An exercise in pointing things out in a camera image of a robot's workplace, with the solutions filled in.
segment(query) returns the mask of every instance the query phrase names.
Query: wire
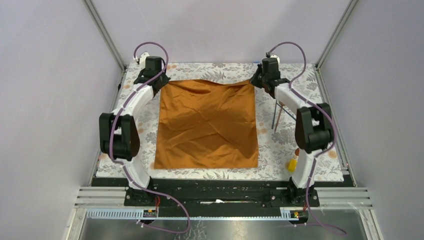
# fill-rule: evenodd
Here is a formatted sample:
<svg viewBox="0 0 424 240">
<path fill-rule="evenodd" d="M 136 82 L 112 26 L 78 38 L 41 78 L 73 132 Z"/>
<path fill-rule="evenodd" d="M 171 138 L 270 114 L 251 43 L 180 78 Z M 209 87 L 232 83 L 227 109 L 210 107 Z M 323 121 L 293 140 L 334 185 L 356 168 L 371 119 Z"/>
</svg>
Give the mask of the wire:
<svg viewBox="0 0 424 240">
<path fill-rule="evenodd" d="M 161 230 L 161 231 L 164 231 L 164 232 L 167 232 L 167 233 L 172 233 L 172 234 L 184 234 L 184 233 L 187 233 L 189 230 L 190 230 L 190 228 L 192 227 L 192 224 L 191 224 L 191 222 L 190 222 L 190 215 L 189 215 L 189 212 L 187 211 L 187 209 L 183 206 L 183 204 L 180 202 L 180 201 L 178 201 L 175 197 L 173 197 L 173 196 L 171 196 L 171 195 L 168 195 L 168 194 L 166 194 L 166 193 L 163 193 L 163 192 L 158 192 L 158 191 L 153 191 L 153 190 L 149 190 L 149 189 L 147 189 L 147 188 L 144 188 L 144 187 L 142 187 L 141 185 L 139 185 L 137 182 L 135 182 L 134 181 L 134 179 L 131 177 L 131 175 L 130 175 L 130 173 L 129 173 L 129 171 L 128 171 L 128 169 L 127 169 L 127 166 L 122 162 L 122 161 L 119 161 L 119 160 L 116 160 L 116 159 L 114 159 L 114 153 L 113 153 L 113 151 L 114 151 L 114 149 L 113 149 L 113 146 L 114 146 L 114 144 L 113 144 L 113 142 L 114 142 L 114 132 L 115 132 L 115 128 L 116 128 L 116 126 L 117 126 L 117 122 L 118 122 L 118 118 L 119 118 L 119 116 L 121 115 L 121 113 L 124 111 L 124 109 L 127 107 L 127 105 L 128 105 L 128 103 L 131 101 L 131 99 L 137 94 L 137 92 L 138 91 L 140 91 L 142 88 L 144 88 L 147 84 L 149 84 L 150 82 L 152 82 L 152 81 L 154 81 L 156 78 L 158 78 L 164 71 L 166 71 L 166 69 L 167 69 L 167 66 L 168 66 L 168 60 L 169 60 L 169 57 L 168 57 L 168 52 L 165 50 L 165 48 L 163 47 L 163 46 L 161 46 L 159 43 L 156 43 L 156 42 L 152 42 L 152 41 L 147 41 L 147 42 L 143 42 L 143 43 L 141 43 L 140 45 L 138 45 L 136 48 L 135 48 L 135 50 L 134 50 L 134 59 L 135 60 L 137 60 L 138 58 L 136 58 L 136 54 L 137 54 L 137 50 L 140 48 L 140 47 L 142 47 L 142 46 L 144 46 L 144 45 L 147 45 L 147 44 L 152 44 L 152 45 L 156 45 L 156 46 L 158 46 L 158 47 L 160 47 L 162 50 L 163 50 L 163 52 L 165 53 L 165 56 L 166 56 L 166 62 L 165 62 L 165 64 L 164 64 L 164 66 L 163 66 L 163 69 L 158 73 L 158 74 L 156 74 L 154 77 L 152 77 L 151 79 L 149 79 L 149 80 L 147 80 L 145 83 L 143 83 L 141 86 L 139 86 L 139 87 L 137 87 L 137 89 L 135 90 L 135 91 L 133 91 L 129 96 L 128 96 L 128 98 L 126 99 L 126 101 L 123 103 L 123 105 L 122 105 L 122 107 L 119 109 L 119 111 L 117 112 L 117 114 L 116 114 L 116 116 L 115 116 L 115 118 L 113 119 L 113 123 L 112 123 L 112 129 L 111 129 L 111 133 L 110 133 L 110 139 L 109 139 L 109 142 L 110 142 L 110 144 L 109 144 L 109 157 L 110 157 L 110 160 L 112 160 L 112 162 L 113 163 L 115 163 L 115 164 L 119 164 L 119 165 L 121 165 L 122 167 L 123 167 L 123 171 L 125 172 L 125 174 L 126 174 L 126 176 L 127 176 L 127 178 L 128 178 L 128 180 L 132 183 L 132 184 L 134 184 L 137 188 L 139 188 L 139 189 L 141 189 L 141 190 L 143 190 L 143 191 L 145 191 L 145 192 L 147 192 L 147 193 L 151 193 L 151 194 L 155 194 L 155 195 L 160 195 L 160 196 L 164 196 L 164 197 L 166 197 L 166 198 L 168 198 L 168 199 L 172 199 L 174 202 L 176 202 L 177 204 L 178 204 L 178 206 L 180 206 L 181 207 L 181 209 L 184 211 L 184 213 L 185 213 L 185 215 L 187 216 L 187 228 L 186 229 L 184 229 L 184 230 L 182 230 L 182 231 L 175 231 L 175 230 L 169 230 L 169 229 L 165 229 L 165 228 L 161 228 L 161 227 L 157 227 L 157 226 L 151 226 L 151 225 L 147 225 L 147 224 L 144 224 L 144 223 L 141 223 L 141 226 L 143 227 L 143 226 L 146 226 L 146 227 L 148 227 L 148 228 L 151 228 L 151 229 L 156 229 L 156 230 Z"/>
<path fill-rule="evenodd" d="M 156 197 L 154 198 L 154 202 L 156 203 L 156 204 L 155 204 L 155 209 L 154 209 L 154 210 L 156 210 L 156 214 L 158 214 L 158 207 L 159 207 L 159 205 L 161 204 L 161 198 L 160 198 L 159 196 L 156 196 Z"/>
<path fill-rule="evenodd" d="M 299 44 L 297 44 L 297 43 L 295 43 L 295 42 L 292 42 L 292 41 L 284 41 L 284 42 L 281 42 L 281 43 L 279 43 L 279 44 L 277 44 L 276 46 L 274 46 L 270 51 L 269 51 L 269 53 L 272 53 L 276 48 L 278 48 L 279 46 L 281 46 L 281 45 L 284 45 L 284 44 L 290 44 L 290 45 L 295 45 L 301 52 L 302 52 L 302 56 L 303 56 L 303 69 L 302 69 L 302 71 L 297 75 L 297 76 L 295 76 L 290 82 L 289 82 L 289 84 L 288 84 L 288 88 L 296 95 L 296 96 L 298 96 L 301 100 L 303 100 L 303 101 L 305 101 L 306 103 L 308 103 L 308 104 L 310 104 L 311 106 L 313 106 L 314 108 L 316 108 L 318 111 L 320 111 L 327 119 L 328 119 L 328 121 L 330 122 L 330 124 L 331 124 L 331 128 L 332 128 L 332 130 L 333 130 L 333 132 L 334 132 L 334 138 L 333 138 L 333 141 L 332 141 L 332 143 L 331 143 L 331 145 L 330 145 L 330 147 L 328 147 L 326 150 L 324 150 L 324 151 L 322 151 L 322 152 L 320 152 L 320 153 L 318 153 L 318 154 L 316 154 L 314 157 L 313 157 L 313 161 L 312 161 L 312 168 L 311 168 L 311 170 L 310 170 L 310 173 L 309 173 L 309 176 L 308 176 L 308 179 L 307 179 L 307 183 L 306 183 L 306 206 L 307 206 L 307 209 L 308 209 L 308 211 L 309 211 L 309 213 L 310 213 L 310 215 L 313 217 L 313 219 L 315 219 L 315 221 L 316 221 L 316 223 L 309 223 L 308 225 L 313 225 L 313 226 L 317 226 L 317 225 L 320 225 L 321 227 L 323 227 L 324 229 L 326 229 L 327 231 L 329 231 L 330 233 L 333 233 L 333 234 L 335 234 L 335 235 L 338 235 L 338 236 L 342 236 L 342 237 L 346 237 L 347 235 L 348 235 L 348 233 L 344 230 L 344 229 L 342 229 L 342 228 L 340 228 L 340 227 L 338 227 L 338 226 L 336 226 L 336 225 L 332 225 L 332 224 L 327 224 L 327 223 L 322 223 L 322 222 L 320 222 L 318 219 L 317 219 L 317 217 L 312 213 L 312 211 L 311 211 L 311 206 L 310 206 L 310 204 L 309 204 L 309 197 L 308 197 L 308 195 L 309 195 L 309 185 L 311 184 L 311 179 L 312 179 L 312 176 L 314 175 L 314 171 L 315 171 L 315 166 L 316 166 L 316 164 L 317 164 L 317 158 L 319 157 L 319 156 L 321 156 L 321 155 L 323 155 L 323 154 L 325 154 L 325 153 L 327 153 L 328 151 L 330 151 L 333 147 L 334 147 L 334 145 L 335 145 L 335 143 L 336 143 L 336 140 L 337 140 L 337 130 L 336 130 L 336 125 L 335 125 L 335 123 L 333 122 L 333 120 L 331 119 L 331 117 L 326 113 L 326 111 L 324 111 L 322 108 L 320 108 L 318 105 L 316 105 L 315 103 L 313 103 L 313 102 L 311 102 L 311 101 L 309 101 L 308 99 L 306 99 L 305 97 L 303 97 L 298 91 L 296 91 L 296 90 L 294 90 L 293 88 L 292 88 L 292 85 L 293 85 L 293 82 L 296 80 L 296 79 L 298 79 L 302 74 L 304 74 L 304 72 L 305 72 L 305 70 L 306 70 L 306 56 L 305 56 L 305 52 L 304 52 L 304 50 L 302 49 L 302 47 L 299 45 Z"/>
</svg>

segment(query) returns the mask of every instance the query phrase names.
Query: white wall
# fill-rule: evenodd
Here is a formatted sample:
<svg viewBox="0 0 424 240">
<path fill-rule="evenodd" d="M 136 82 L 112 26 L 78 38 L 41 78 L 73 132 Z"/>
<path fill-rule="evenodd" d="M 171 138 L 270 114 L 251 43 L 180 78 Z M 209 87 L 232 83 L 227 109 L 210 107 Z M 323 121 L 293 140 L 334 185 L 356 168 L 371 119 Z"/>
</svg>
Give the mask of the white wall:
<svg viewBox="0 0 424 240">
<path fill-rule="evenodd" d="M 94 0 L 122 58 L 146 41 L 163 45 L 172 62 L 257 62 L 276 44 L 300 44 L 314 63 L 349 0 Z M 164 56 L 159 48 L 145 48 Z M 303 62 L 294 46 L 276 53 Z"/>
<path fill-rule="evenodd" d="M 58 240 L 120 70 L 81 0 L 1 0 L 0 39 L 0 239 Z"/>
<path fill-rule="evenodd" d="M 424 1 L 359 1 L 322 68 L 384 239 L 424 239 Z"/>
</svg>

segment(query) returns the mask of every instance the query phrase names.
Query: orange cloth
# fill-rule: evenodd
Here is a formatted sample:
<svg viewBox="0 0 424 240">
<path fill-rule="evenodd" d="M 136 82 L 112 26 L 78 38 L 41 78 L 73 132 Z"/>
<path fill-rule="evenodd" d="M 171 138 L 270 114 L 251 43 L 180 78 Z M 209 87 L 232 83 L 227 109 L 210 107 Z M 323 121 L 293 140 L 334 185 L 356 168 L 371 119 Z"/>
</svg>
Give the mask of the orange cloth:
<svg viewBox="0 0 424 240">
<path fill-rule="evenodd" d="M 170 81 L 160 90 L 155 169 L 255 168 L 258 154 L 248 80 Z"/>
</svg>

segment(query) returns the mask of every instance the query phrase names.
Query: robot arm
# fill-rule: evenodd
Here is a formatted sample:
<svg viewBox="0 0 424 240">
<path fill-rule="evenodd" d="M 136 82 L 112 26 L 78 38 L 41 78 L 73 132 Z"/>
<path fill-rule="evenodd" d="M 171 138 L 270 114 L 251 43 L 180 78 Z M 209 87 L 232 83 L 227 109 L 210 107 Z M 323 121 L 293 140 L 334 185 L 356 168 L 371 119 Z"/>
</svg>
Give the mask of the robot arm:
<svg viewBox="0 0 424 240">
<path fill-rule="evenodd" d="M 296 113 L 295 139 L 300 148 L 296 170 L 290 178 L 288 190 L 292 199 L 305 195 L 308 187 L 308 177 L 310 175 L 314 156 L 325 150 L 334 138 L 333 129 L 330 122 L 315 107 L 306 103 L 294 94 L 289 85 L 289 80 L 281 78 L 279 71 L 279 61 L 277 56 L 262 60 L 258 68 L 250 79 L 250 83 L 258 88 L 264 88 L 274 99 L 282 102 L 293 113 Z M 318 104 L 329 116 L 331 109 L 327 103 Z M 318 125 L 313 124 L 313 120 L 318 121 Z M 313 188 L 314 175 L 312 175 L 310 186 Z"/>
<path fill-rule="evenodd" d="M 142 70 L 134 81 L 132 93 L 122 105 L 119 105 L 111 113 L 102 113 L 99 118 L 100 150 L 109 154 L 112 123 L 115 116 L 123 109 L 114 129 L 113 157 L 115 161 L 122 163 L 122 167 L 125 166 L 126 177 L 144 188 L 148 186 L 150 176 L 146 172 L 141 154 L 139 154 L 140 139 L 136 127 L 139 125 L 138 116 L 144 106 L 168 83 L 170 78 L 164 72 L 145 87 L 141 89 L 139 87 L 162 70 L 162 61 L 160 57 L 149 56 L 147 52 L 143 53 L 139 59 Z M 139 189 L 133 184 L 133 181 L 129 181 L 129 186 Z"/>
</svg>

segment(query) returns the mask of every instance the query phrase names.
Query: floral patterned surface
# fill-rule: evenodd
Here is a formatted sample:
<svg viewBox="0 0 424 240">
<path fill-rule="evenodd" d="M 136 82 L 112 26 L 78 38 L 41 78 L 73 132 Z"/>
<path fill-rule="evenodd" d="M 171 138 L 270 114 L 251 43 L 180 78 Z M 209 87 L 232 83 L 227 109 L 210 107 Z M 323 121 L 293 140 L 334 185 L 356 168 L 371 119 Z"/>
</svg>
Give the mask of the floral patterned surface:
<svg viewBox="0 0 424 240">
<path fill-rule="evenodd" d="M 292 79 L 302 70 L 302 64 L 280 64 L 283 78 Z M 170 63 L 167 75 L 172 81 L 204 79 L 221 84 L 244 81 L 253 76 L 257 68 L 254 63 Z M 141 68 L 135 63 L 128 67 L 118 105 L 132 92 L 133 82 Z M 315 102 L 322 102 L 318 84 L 311 64 L 306 72 L 293 83 L 293 87 Z M 140 152 L 147 172 L 153 178 L 170 179 L 232 179 L 232 180 L 282 180 L 291 176 L 286 164 L 297 148 L 295 121 L 286 113 L 281 114 L 276 132 L 271 129 L 275 100 L 263 89 L 255 89 L 256 127 L 259 144 L 258 167 L 256 168 L 182 168 L 153 169 L 156 152 L 156 135 L 159 122 L 160 93 L 154 97 L 139 116 L 137 126 Z M 342 181 L 343 175 L 336 151 L 333 149 L 318 159 L 316 181 Z M 97 177 L 125 177 L 122 168 L 112 163 L 102 153 L 96 172 Z"/>
</svg>

